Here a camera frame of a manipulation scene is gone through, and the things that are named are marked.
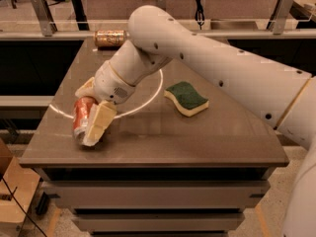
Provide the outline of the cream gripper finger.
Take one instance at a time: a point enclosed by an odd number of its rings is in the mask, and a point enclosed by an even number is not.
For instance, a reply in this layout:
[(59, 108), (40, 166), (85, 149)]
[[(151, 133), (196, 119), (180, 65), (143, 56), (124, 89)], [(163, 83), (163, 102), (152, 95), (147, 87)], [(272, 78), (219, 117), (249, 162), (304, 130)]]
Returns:
[(80, 88), (78, 88), (75, 92), (75, 96), (77, 98), (94, 97), (94, 77), (88, 79)]
[(88, 124), (83, 137), (85, 146), (94, 146), (101, 139), (105, 130), (114, 120), (117, 114), (116, 106), (108, 101), (94, 104), (90, 110)]

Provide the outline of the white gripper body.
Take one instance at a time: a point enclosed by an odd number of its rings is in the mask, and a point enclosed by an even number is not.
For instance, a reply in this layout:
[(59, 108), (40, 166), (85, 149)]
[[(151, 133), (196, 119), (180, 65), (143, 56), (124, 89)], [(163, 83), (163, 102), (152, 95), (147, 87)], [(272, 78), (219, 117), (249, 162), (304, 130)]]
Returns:
[(108, 60), (97, 70), (94, 77), (94, 92), (99, 101), (106, 100), (115, 105), (121, 104), (134, 91), (135, 87), (120, 79)]

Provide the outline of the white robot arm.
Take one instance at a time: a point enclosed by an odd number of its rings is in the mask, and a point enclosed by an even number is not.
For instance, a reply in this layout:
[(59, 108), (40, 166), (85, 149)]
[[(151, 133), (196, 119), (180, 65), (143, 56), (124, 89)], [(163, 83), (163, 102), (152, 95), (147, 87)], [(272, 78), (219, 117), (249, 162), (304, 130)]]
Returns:
[(96, 144), (136, 85), (178, 59), (284, 136), (307, 149), (293, 183), (282, 237), (316, 237), (316, 77), (217, 40), (196, 35), (164, 10), (137, 8), (129, 38), (80, 87), (77, 97), (98, 105), (83, 142)]

